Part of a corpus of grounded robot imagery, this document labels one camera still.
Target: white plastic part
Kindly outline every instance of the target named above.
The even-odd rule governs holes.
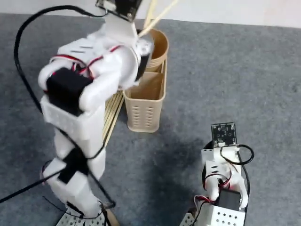
[[[195,226],[243,226],[245,212],[204,204]]]
[[[105,33],[108,37],[128,46],[135,46],[138,40],[138,33],[134,23],[129,23],[113,14],[108,14],[105,21],[107,24]]]
[[[222,165],[214,161],[206,161],[205,167],[206,177],[214,173],[224,175],[224,177],[220,175],[210,176],[206,179],[205,189],[208,192],[209,199],[212,201],[216,201],[220,194],[219,179],[225,181],[225,178],[229,178],[230,169],[228,165]]]
[[[58,172],[66,166],[63,161],[54,158],[46,167],[43,176],[47,177]],[[48,180],[48,183],[55,195],[63,202],[70,202],[81,210],[86,217],[91,218],[97,216],[99,212],[98,199],[92,194],[86,175],[76,171],[70,181],[65,184],[58,179],[56,175]]]
[[[109,16],[107,24],[100,30],[59,48],[58,55],[69,55],[74,59],[55,56],[39,74],[39,85],[47,90],[47,79],[53,72],[62,67],[71,68],[72,63],[79,63],[82,67],[89,65],[94,80],[84,88],[79,98],[79,108],[83,111],[80,116],[53,105],[47,95],[42,98],[41,106],[45,121],[66,132],[82,149],[88,158],[87,165],[97,179],[100,179],[105,169],[106,150],[103,149],[95,156],[103,146],[105,101],[119,89],[136,84],[141,54],[147,54],[148,51],[146,43],[142,41],[136,45],[137,40],[134,24]],[[74,145],[55,129],[55,148],[57,156],[64,159]],[[49,176],[65,165],[63,161],[54,158],[43,175]],[[59,180],[58,175],[48,183],[63,203],[72,203],[85,217],[94,217],[99,212],[98,199],[90,190],[87,176],[81,172],[75,172],[67,184]],[[93,225],[93,221],[87,222],[87,225]]]
[[[206,179],[205,189],[208,193],[210,200],[215,201],[219,196],[218,180],[230,177],[229,181],[230,189],[240,192],[241,202],[240,208],[245,208],[248,204],[248,195],[244,179],[241,176],[241,166],[229,164],[220,154],[220,147],[214,149],[203,149],[201,151],[203,168],[206,167],[206,176],[212,173],[218,173],[220,175],[210,176]],[[223,147],[222,154],[224,157],[232,160],[233,162],[239,162],[237,152],[239,148],[236,146]]]
[[[227,159],[230,159],[232,161],[238,162],[239,159],[237,157],[237,152],[239,151],[239,148],[236,146],[229,146],[229,147],[223,147],[222,148],[222,155],[226,157]],[[221,148],[216,147],[213,149],[214,152],[214,160],[218,161],[220,163],[228,163],[222,156],[221,156]]]
[[[83,113],[79,117],[51,104],[47,96],[42,98],[41,106],[44,120],[65,131],[83,149],[87,158],[94,156],[101,148],[105,103],[95,112]]]

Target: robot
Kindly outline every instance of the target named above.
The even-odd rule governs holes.
[[[105,102],[118,90],[139,83],[152,54],[152,43],[138,37],[133,20],[140,1],[98,1],[109,11],[100,30],[59,48],[39,74],[45,95],[45,122],[55,127],[57,157],[43,171],[53,193],[73,213],[93,218],[100,200],[89,186],[105,170]]]
[[[247,145],[238,145],[234,123],[211,125],[212,141],[201,150],[202,181],[207,195],[195,195],[195,208],[186,213],[180,226],[243,226],[250,193],[249,179],[244,167],[254,158]],[[251,157],[241,161],[240,148],[247,148]],[[241,175],[247,177],[248,189]]]

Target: black cable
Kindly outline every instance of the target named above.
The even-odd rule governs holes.
[[[12,193],[12,194],[4,197],[3,199],[0,199],[0,204],[3,203],[3,202],[5,202],[5,201],[7,201],[7,200],[10,200],[10,199],[14,198],[15,196],[17,196],[19,194],[22,194],[22,193],[28,191],[29,189],[32,189],[35,186],[38,186],[38,185],[44,183],[45,181],[49,180],[50,178],[54,177],[55,175],[61,173],[63,170],[65,170],[65,168],[61,169],[60,171],[58,171],[56,173],[51,174],[48,177],[45,177],[45,178],[43,178],[41,180],[38,180],[38,181],[34,182],[33,184],[28,185],[27,187],[24,187],[24,188],[20,189],[19,191],[16,191],[16,192],[14,192],[14,193]]]
[[[239,158],[239,161],[242,161],[241,159],[241,156],[240,156],[240,153],[238,153],[238,158]],[[245,173],[245,177],[246,177],[246,192],[248,194],[248,197],[250,198],[250,192],[251,192],[251,188],[250,188],[250,178],[249,178],[249,174],[248,174],[248,171],[246,170],[246,166],[245,165],[242,165],[241,166],[243,168],[243,171]],[[247,206],[245,207],[245,213],[247,214],[248,212],[248,206],[249,204],[247,204]]]
[[[69,215],[69,216],[71,216],[71,217],[75,217],[75,218],[79,218],[79,219],[84,219],[84,220],[93,220],[93,219],[98,218],[98,217],[103,213],[103,211],[101,211],[101,212],[100,212],[96,217],[94,217],[94,218],[84,218],[84,217],[75,216],[75,215],[73,215],[73,214],[68,213],[67,211],[62,210],[61,208],[59,208],[58,206],[56,206],[53,202],[51,202],[51,201],[50,201],[48,198],[46,198],[45,196],[42,196],[42,197],[43,197],[49,204],[51,204],[52,206],[54,206],[57,210],[63,212],[64,214],[67,214],[67,215]]]
[[[237,145],[236,147],[245,147],[245,148],[249,149],[250,152],[251,152],[251,157],[250,157],[248,160],[246,160],[246,161],[241,161],[241,158],[240,158],[240,162],[234,162],[234,161],[231,161],[230,159],[228,159],[228,158],[226,158],[225,156],[223,156],[223,154],[222,154],[222,149],[223,149],[224,147],[221,147],[221,150],[220,150],[220,155],[221,155],[221,157],[223,157],[224,160],[226,160],[227,162],[229,162],[229,163],[231,163],[231,164],[233,164],[233,165],[247,165],[248,163],[250,163],[250,162],[254,159],[254,156],[255,156],[254,151],[253,151],[253,149],[250,148],[248,145]]]
[[[189,226],[194,226],[194,224],[195,224],[196,221],[198,220],[198,217],[199,217],[199,214],[200,214],[200,212],[201,212],[202,206],[203,206],[205,203],[209,203],[209,202],[204,201],[204,202],[201,204],[201,206],[199,207],[199,210],[198,210],[198,214],[196,215],[196,218],[194,218],[193,223],[192,223],[191,225],[189,225]]]
[[[20,60],[19,60],[19,46],[20,46],[20,41],[21,41],[21,37],[23,34],[23,31],[25,30],[25,28],[35,19],[37,19],[38,17],[49,13],[49,12],[53,12],[53,11],[59,11],[59,10],[73,10],[76,11],[80,14],[86,15],[86,16],[92,16],[92,17],[98,17],[98,18],[102,18],[104,16],[106,16],[108,14],[108,11],[106,11],[105,15],[102,16],[96,16],[94,14],[91,14],[77,6],[72,6],[72,5],[63,5],[63,6],[54,6],[54,7],[50,7],[50,8],[46,8],[41,10],[40,12],[30,16],[19,28],[17,35],[16,35],[16,40],[15,40],[15,47],[14,47],[14,61],[15,61],[15,65],[16,68],[18,70],[18,73],[20,75],[20,78],[22,79],[24,85],[26,86],[27,91],[29,92],[33,102],[35,103],[37,109],[42,112],[42,108],[41,108],[41,104],[39,102],[39,100],[37,99],[36,95],[34,94],[26,76],[25,73],[20,65]]]
[[[102,212],[103,212],[103,215],[104,215],[104,223],[103,223],[103,226],[112,226],[111,225],[111,222],[109,221],[109,218],[108,218],[108,212],[107,210],[105,209],[104,206],[102,206]]]
[[[110,195],[107,193],[107,191],[104,189],[104,187],[101,185],[101,183],[97,180],[97,178],[94,176],[92,171],[89,169],[89,174],[91,175],[94,182],[97,184],[98,188],[102,191],[104,196],[107,200],[109,200],[109,205],[106,206],[106,209],[112,209],[116,206],[116,202],[110,197]]]

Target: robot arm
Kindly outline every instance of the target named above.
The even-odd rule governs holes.
[[[114,8],[112,2],[99,1],[101,7],[115,12],[106,17],[106,24],[60,47],[39,74],[45,92],[42,111],[45,121],[55,127],[57,154],[43,176],[68,167],[48,183],[66,206],[88,218],[101,211],[87,176],[92,172],[99,179],[105,169],[105,102],[118,90],[138,84],[146,67],[143,61],[151,56],[152,43],[138,38],[133,15],[129,20],[119,15],[120,2]]]

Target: ventilation holes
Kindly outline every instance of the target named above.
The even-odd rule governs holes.
[[[80,46],[81,48],[93,48],[92,46]]]
[[[72,53],[85,53],[85,51],[71,50]]]

